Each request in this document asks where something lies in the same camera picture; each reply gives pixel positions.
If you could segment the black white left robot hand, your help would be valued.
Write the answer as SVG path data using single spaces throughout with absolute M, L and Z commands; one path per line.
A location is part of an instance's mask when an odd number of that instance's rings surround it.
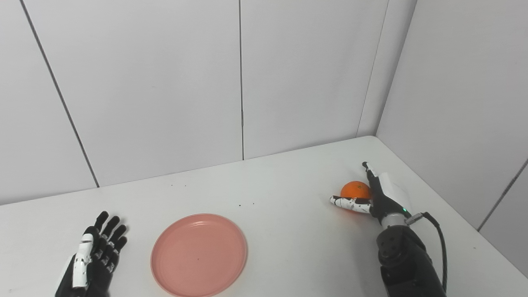
M 119 216 L 109 217 L 107 211 L 102 211 L 84 231 L 54 295 L 109 297 L 121 250 L 127 244 L 126 231 Z

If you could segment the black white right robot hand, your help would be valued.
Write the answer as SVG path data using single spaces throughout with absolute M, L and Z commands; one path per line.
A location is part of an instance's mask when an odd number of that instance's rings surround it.
M 412 214 L 411 203 L 403 187 L 398 186 L 387 172 L 377 174 L 368 162 L 363 162 L 370 187 L 370 197 L 330 197 L 330 203 L 345 210 L 370 214 L 384 229 L 407 226 Z

